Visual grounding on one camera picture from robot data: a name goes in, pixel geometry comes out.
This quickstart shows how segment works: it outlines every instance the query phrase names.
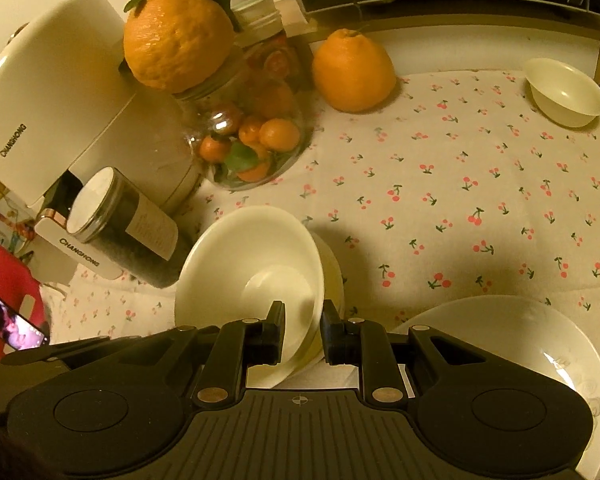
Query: orange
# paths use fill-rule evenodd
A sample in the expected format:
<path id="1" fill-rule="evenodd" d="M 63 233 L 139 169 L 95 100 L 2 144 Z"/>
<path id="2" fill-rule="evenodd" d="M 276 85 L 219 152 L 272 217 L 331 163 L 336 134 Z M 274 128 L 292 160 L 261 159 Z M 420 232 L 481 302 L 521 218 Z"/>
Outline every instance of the orange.
<path id="1" fill-rule="evenodd" d="M 266 119 L 282 117 L 294 111 L 294 93 L 283 81 L 266 80 L 257 85 L 253 92 L 253 109 Z"/>
<path id="2" fill-rule="evenodd" d="M 215 140 L 211 136 L 206 136 L 200 142 L 198 153 L 203 160 L 210 164 L 221 164 L 231 151 L 231 142 L 228 140 Z"/>
<path id="3" fill-rule="evenodd" d="M 238 137 L 242 143 L 247 146 L 258 143 L 260 140 L 260 128 L 262 127 L 262 124 L 262 119 L 255 115 L 250 115 L 245 118 L 238 130 Z"/>
<path id="4" fill-rule="evenodd" d="M 129 12 L 123 46 L 139 82 L 178 93 L 218 70 L 234 37 L 229 16 L 213 0 L 146 0 Z"/>
<path id="5" fill-rule="evenodd" d="M 238 131 L 244 113 L 234 103 L 226 103 L 215 106 L 210 113 L 211 127 L 216 134 L 231 135 Z"/>
<path id="6" fill-rule="evenodd" d="M 249 147 L 258 154 L 258 158 L 261 162 L 250 170 L 240 171 L 239 173 L 236 173 L 236 175 L 244 182 L 258 182 L 265 178 L 267 173 L 269 173 L 271 156 L 267 149 L 261 144 L 251 144 Z"/>
<path id="7" fill-rule="evenodd" d="M 263 69 L 280 79 L 285 79 L 291 74 L 291 63 L 282 50 L 274 50 L 264 60 Z"/>
<path id="8" fill-rule="evenodd" d="M 318 92 L 343 112 L 379 105 L 396 83 L 394 66 L 382 45 L 346 28 L 336 30 L 320 46 L 312 72 Z"/>
<path id="9" fill-rule="evenodd" d="M 300 130 L 287 119 L 271 119 L 260 129 L 260 143 L 274 152 L 290 152 L 300 142 Z"/>

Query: screw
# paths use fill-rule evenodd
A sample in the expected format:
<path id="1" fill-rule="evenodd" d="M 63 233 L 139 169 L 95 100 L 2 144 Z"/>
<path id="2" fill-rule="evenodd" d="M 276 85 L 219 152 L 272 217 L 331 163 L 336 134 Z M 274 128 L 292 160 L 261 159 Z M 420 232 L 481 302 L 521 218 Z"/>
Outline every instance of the screw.
<path id="1" fill-rule="evenodd" d="M 229 394 L 223 388 L 204 388 L 198 392 L 198 398 L 202 402 L 213 404 L 225 400 Z"/>
<path id="2" fill-rule="evenodd" d="M 404 397 L 396 388 L 377 388 L 371 396 L 378 402 L 398 402 Z"/>

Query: phone screen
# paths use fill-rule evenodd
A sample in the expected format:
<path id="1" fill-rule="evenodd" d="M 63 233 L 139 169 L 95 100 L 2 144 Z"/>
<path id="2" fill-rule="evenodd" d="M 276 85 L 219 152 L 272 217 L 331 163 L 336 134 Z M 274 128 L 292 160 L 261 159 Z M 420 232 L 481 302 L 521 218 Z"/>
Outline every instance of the phone screen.
<path id="1" fill-rule="evenodd" d="M 0 339 L 16 350 L 38 348 L 49 338 L 0 299 Z"/>

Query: tablecloth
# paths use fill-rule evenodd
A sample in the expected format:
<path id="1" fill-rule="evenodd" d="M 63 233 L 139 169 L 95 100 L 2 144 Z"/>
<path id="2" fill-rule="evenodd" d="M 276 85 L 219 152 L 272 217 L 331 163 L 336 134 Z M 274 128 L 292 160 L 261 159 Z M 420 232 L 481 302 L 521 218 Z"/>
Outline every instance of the tablecloth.
<path id="1" fill-rule="evenodd" d="M 196 236 L 236 208 L 279 206 L 333 249 L 350 316 L 391 329 L 447 301 L 515 294 L 560 310 L 600 354 L 600 119 L 564 129 L 521 73 L 490 71 L 402 78 L 369 114 L 319 98 L 312 111 L 312 143 L 291 169 L 245 192 L 205 182 L 178 224 Z M 130 306 L 116 289 L 104 307 L 107 290 L 70 298 L 58 327 L 77 338 L 173 323 L 154 314 L 168 294 Z"/>

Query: metal lid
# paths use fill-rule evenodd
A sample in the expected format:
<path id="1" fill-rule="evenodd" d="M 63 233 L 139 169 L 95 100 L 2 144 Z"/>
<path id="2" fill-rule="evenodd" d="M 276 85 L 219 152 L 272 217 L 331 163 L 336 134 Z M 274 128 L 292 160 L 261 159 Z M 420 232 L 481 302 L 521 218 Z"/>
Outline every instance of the metal lid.
<path id="1" fill-rule="evenodd" d="M 66 230 L 81 242 L 86 242 L 99 229 L 107 210 L 107 199 L 115 187 L 115 168 L 103 168 L 80 190 L 71 206 Z"/>
<path id="2" fill-rule="evenodd" d="M 229 79 L 231 79 L 243 66 L 244 58 L 242 57 L 242 49 L 239 46 L 234 45 L 229 56 L 224 60 L 224 63 L 222 63 L 218 70 L 207 77 L 199 85 L 193 86 L 179 94 L 174 94 L 173 97 L 179 101 L 203 98 L 227 83 L 227 81 L 229 81 Z"/>

